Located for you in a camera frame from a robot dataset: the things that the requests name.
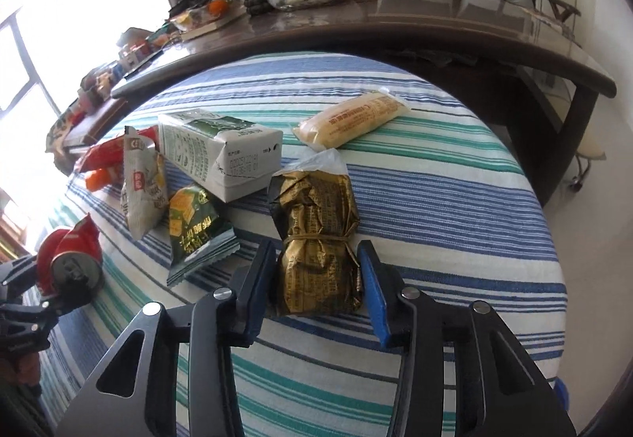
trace green snack package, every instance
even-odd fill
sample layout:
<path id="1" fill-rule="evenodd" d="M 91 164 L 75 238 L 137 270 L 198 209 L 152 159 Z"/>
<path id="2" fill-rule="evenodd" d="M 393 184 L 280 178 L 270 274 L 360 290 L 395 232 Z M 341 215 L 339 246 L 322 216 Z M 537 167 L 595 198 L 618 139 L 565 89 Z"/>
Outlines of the green snack package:
<path id="1" fill-rule="evenodd" d="M 169 201 L 172 265 L 167 286 L 239 250 L 233 225 L 213 206 L 214 197 L 199 185 L 183 187 Z"/>

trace gold wrapped snack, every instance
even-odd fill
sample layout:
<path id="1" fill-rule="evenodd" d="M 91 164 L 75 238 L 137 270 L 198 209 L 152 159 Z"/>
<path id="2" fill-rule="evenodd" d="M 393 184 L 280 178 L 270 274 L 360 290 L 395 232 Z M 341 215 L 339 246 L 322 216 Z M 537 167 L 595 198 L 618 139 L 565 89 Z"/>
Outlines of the gold wrapped snack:
<path id="1" fill-rule="evenodd" d="M 338 167 L 328 167 L 333 160 L 340 161 Z M 359 308 L 360 266 L 347 243 L 359 223 L 358 209 L 338 152 L 329 149 L 277 173 L 268 201 L 284 240 L 277 312 L 336 314 Z"/>

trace round table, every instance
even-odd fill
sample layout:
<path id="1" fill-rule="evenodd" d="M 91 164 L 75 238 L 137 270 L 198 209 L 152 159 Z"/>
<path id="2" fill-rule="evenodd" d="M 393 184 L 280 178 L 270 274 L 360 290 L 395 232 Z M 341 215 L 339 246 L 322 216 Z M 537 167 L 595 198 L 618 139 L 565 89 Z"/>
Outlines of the round table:
<path id="1" fill-rule="evenodd" d="M 349 168 L 361 223 L 353 242 L 371 239 L 406 284 L 437 301 L 486 300 L 542 373 L 556 378 L 567 294 L 539 203 L 521 168 L 495 135 L 451 95 L 393 66 L 347 55 L 253 57 L 200 73 L 135 110 L 123 125 L 154 124 L 163 112 L 205 107 L 284 131 L 284 163 L 306 153 L 290 128 L 328 104 L 387 87 L 412 111 L 351 141 Z M 168 168 L 170 192 L 191 182 Z M 43 404 L 58 421 L 107 347 L 143 304 L 196 301 L 248 264 L 262 236 L 280 239 L 265 193 L 229 205 L 240 251 L 189 281 L 166 287 L 167 228 L 133 241 L 119 188 L 85 190 L 71 178 L 49 218 L 54 227 L 90 212 L 100 228 L 105 288 L 93 304 L 64 316 L 42 354 Z M 444 431 L 455 430 L 455 367 L 445 348 Z M 188 433 L 188 349 L 181 346 L 178 435 Z M 364 309 L 337 317 L 265 319 L 248 349 L 233 349 L 246 435 L 384 436 L 400 356 L 381 350 Z"/>

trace wooden armrest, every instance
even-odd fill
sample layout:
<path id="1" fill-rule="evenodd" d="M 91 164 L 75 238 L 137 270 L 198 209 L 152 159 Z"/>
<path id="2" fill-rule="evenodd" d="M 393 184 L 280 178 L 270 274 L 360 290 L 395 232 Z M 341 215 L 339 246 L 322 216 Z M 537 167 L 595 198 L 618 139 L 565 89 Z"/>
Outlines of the wooden armrest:
<path id="1" fill-rule="evenodd" d="M 564 2 L 563 0 L 547 0 L 547 1 L 550 2 L 550 7 L 552 8 L 554 17 L 556 18 L 557 21 L 560 21 L 561 23 L 564 22 L 567 18 L 569 18 L 569 16 L 571 16 L 572 14 L 575 14 L 577 16 L 581 15 L 580 10 L 575 8 L 574 5 Z M 558 9 L 558 7 L 562 7 L 564 11 L 561 12 Z"/>

